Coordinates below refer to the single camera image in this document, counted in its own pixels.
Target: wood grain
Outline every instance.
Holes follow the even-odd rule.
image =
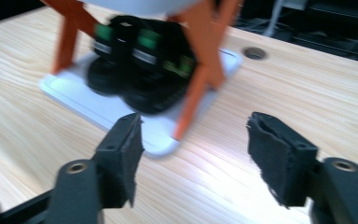
[[[89,7],[104,21],[112,11]],[[68,161],[87,159],[105,132],[49,99],[48,73],[60,16],[53,10],[0,22],[0,204],[3,210],[53,187]],[[310,223],[309,208],[275,203],[247,154],[253,111],[276,116],[320,147],[319,158],[358,163],[358,62],[229,29],[224,47],[258,47],[162,160],[142,158],[134,208],[105,211],[106,223]],[[81,35],[77,57],[90,51]]]

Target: wooden table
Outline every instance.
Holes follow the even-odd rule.
[[[90,7],[104,20],[110,11]],[[38,87],[51,66],[60,16],[39,9],[0,22],[0,204],[7,210],[52,188],[60,167],[88,159],[105,132]],[[82,35],[78,57],[90,51]],[[230,29],[224,48],[258,47],[243,59],[180,148],[143,157],[135,207],[106,210],[106,223],[310,223],[309,208],[276,204],[247,153],[253,111],[273,115],[320,148],[319,159],[358,163],[358,62]]]

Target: light wood surface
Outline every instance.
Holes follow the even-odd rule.
[[[100,21],[111,13],[89,10]],[[45,8],[0,22],[2,210],[52,188],[60,167],[90,158],[105,135],[38,87],[52,63],[59,20]],[[134,208],[105,210],[106,223],[310,223],[308,207],[275,203],[247,154],[253,111],[303,134],[320,148],[320,159],[358,163],[358,62],[235,29],[227,33],[226,49],[258,47],[267,59],[243,59],[173,155],[142,158]],[[77,56],[89,52],[90,43],[82,35]]]

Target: orange stand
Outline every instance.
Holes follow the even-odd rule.
[[[57,74],[73,63],[77,31],[94,36],[97,21],[76,0],[42,0],[63,16],[61,38],[56,52],[51,74]],[[198,59],[198,67],[190,81],[184,107],[173,138],[183,137],[190,125],[198,104],[209,85],[218,90],[224,82],[222,64],[219,59],[219,46],[226,27],[233,21],[241,0],[224,0],[215,13],[212,0],[200,0],[197,4],[169,17],[170,21],[185,22],[184,31]]]

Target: white tray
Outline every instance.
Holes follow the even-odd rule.
[[[60,102],[78,115],[108,131],[116,121],[133,113],[118,96],[101,96],[91,91],[85,82],[86,70],[97,56],[91,53],[77,61],[73,66],[62,70],[58,75],[47,75],[40,82],[40,88],[52,99]],[[220,51],[226,77],[231,77],[241,64],[237,53]],[[207,91],[199,105],[197,119],[213,101],[215,91]],[[183,101],[169,110],[155,116],[142,116],[142,134],[145,154],[161,157],[172,153],[179,142],[171,138],[176,120],[180,115]]]

